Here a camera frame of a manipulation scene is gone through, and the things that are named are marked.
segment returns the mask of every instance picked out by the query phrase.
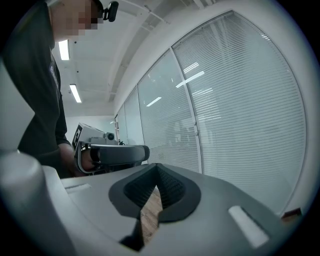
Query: ceiling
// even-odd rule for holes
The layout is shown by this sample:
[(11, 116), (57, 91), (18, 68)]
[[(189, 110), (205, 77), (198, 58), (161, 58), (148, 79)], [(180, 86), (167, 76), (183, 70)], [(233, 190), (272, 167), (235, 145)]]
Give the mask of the ceiling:
[[(109, 0), (101, 0), (105, 8)], [(61, 60), (59, 44), (52, 54), (61, 77), (66, 117), (112, 116), (119, 83), (137, 49), (164, 17), (190, 0), (118, 0), (114, 22), (69, 40), (70, 60)], [(76, 103), (69, 84), (76, 84), (82, 103)]]

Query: hand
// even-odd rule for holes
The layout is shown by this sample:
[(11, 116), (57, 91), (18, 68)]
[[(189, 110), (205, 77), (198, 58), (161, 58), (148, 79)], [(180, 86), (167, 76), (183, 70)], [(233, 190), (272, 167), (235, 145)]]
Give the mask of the hand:
[(85, 171), (89, 171), (93, 167), (95, 167), (95, 165), (93, 164), (93, 160), (90, 156), (90, 149), (81, 151), (81, 165)]
[(69, 171), (73, 177), (85, 176), (85, 174), (80, 172), (75, 166), (75, 153), (73, 148), (66, 143), (59, 144), (58, 147), (62, 163), (66, 170)]

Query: person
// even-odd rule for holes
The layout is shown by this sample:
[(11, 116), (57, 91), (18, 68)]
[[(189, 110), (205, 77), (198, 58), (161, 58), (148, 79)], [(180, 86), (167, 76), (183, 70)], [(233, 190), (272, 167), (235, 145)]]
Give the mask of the person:
[[(55, 42), (96, 28), (103, 12), (99, 0), (61, 0), (52, 7), (38, 2), (21, 19), (2, 52), (13, 83), (34, 111), (18, 149), (55, 168), (61, 179), (81, 176), (81, 172), (66, 139), (61, 78), (52, 49)], [(83, 151), (85, 170), (94, 167), (92, 158), (97, 156), (93, 153)]]

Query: window blinds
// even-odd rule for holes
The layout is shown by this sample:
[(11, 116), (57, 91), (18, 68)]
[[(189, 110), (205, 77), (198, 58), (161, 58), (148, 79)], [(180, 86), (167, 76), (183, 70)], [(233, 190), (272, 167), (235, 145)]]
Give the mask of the window blinds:
[(233, 12), (196, 29), (173, 50), (191, 93), (204, 173), (281, 212), (306, 143), (301, 95), (284, 57)]
[(144, 145), (137, 88), (124, 103), (124, 112), (128, 145)]
[(126, 117), (125, 117), (125, 108), (124, 105), (120, 108), (118, 112), (118, 140), (122, 141), (124, 144), (128, 145), (127, 137), (127, 126), (126, 126)]
[(186, 91), (171, 52), (167, 52), (138, 83), (148, 163), (162, 163), (199, 172), (196, 134)]

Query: window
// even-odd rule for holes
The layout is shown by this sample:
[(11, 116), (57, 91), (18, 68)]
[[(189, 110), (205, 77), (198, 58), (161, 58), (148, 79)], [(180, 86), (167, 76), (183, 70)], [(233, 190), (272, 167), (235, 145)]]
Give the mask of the window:
[(124, 103), (124, 111), (128, 145), (144, 145), (136, 87)]
[(301, 95), (284, 57), (268, 35), (233, 12), (173, 50), (191, 93), (204, 173), (281, 212), (306, 141)]
[(196, 134), (186, 91), (171, 52), (167, 52), (137, 85), (148, 163), (200, 172)]
[(126, 118), (125, 118), (125, 108), (122, 105), (118, 112), (118, 140), (128, 145), (128, 137), (127, 137), (127, 126), (126, 126)]

